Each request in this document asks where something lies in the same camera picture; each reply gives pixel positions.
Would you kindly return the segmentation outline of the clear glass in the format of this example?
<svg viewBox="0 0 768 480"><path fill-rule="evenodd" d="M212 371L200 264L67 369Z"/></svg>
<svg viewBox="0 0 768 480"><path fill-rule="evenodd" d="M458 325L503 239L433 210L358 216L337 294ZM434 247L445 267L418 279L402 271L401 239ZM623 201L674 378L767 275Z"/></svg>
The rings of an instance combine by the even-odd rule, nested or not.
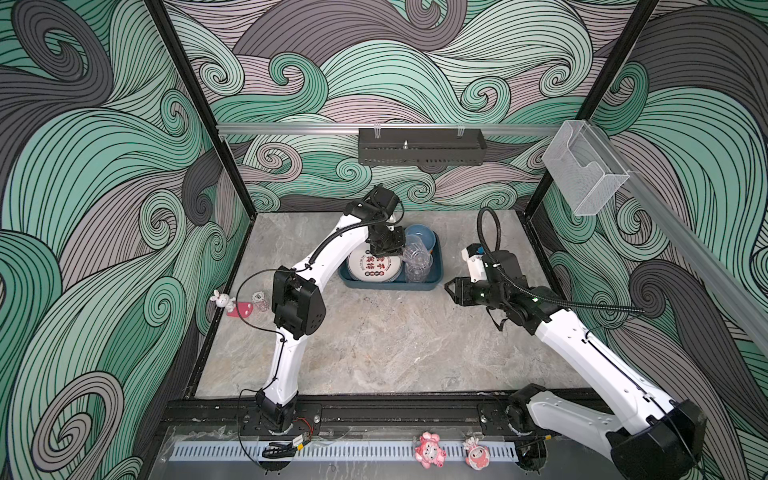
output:
<svg viewBox="0 0 768 480"><path fill-rule="evenodd" d="M424 244L422 238L418 235L407 234L405 238L403 253L407 255L417 255L422 254L423 252L429 253L429 250Z"/></svg>
<svg viewBox="0 0 768 480"><path fill-rule="evenodd" d="M411 270L428 271L433 263L431 253L421 242L406 244L400 258Z"/></svg>
<svg viewBox="0 0 768 480"><path fill-rule="evenodd" d="M431 271L433 260L431 256L424 258L406 259L404 271L406 281L409 283L424 283Z"/></svg>

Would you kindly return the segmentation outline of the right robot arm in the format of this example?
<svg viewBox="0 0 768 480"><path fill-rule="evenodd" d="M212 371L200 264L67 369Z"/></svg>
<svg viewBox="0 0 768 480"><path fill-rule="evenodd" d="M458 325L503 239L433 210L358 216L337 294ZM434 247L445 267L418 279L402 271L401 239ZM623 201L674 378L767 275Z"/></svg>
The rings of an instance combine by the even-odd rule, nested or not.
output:
<svg viewBox="0 0 768 480"><path fill-rule="evenodd" d="M680 479L698 466L707 418L695 403L675 400L645 379L551 289L530 287L511 252L471 244L461 256L468 275L444 285L453 302L503 312L505 322L563 358L609 409L594 410L530 384L509 399L506 415L515 433L564 435L603 455L626 479Z"/></svg>

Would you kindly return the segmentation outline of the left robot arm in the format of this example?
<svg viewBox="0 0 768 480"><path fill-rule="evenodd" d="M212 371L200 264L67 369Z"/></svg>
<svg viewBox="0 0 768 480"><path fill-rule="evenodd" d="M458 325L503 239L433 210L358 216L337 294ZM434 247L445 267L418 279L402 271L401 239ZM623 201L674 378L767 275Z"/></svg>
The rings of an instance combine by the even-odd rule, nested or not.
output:
<svg viewBox="0 0 768 480"><path fill-rule="evenodd" d="M255 394L256 406L272 430L286 431L293 422L306 343L326 316L324 287L360 246L367 244L378 257L402 252L404 228L391 219L401 207L398 195L379 184L347 204L332 231L309 255L292 267L275 270L271 300L275 350L269 378Z"/></svg>

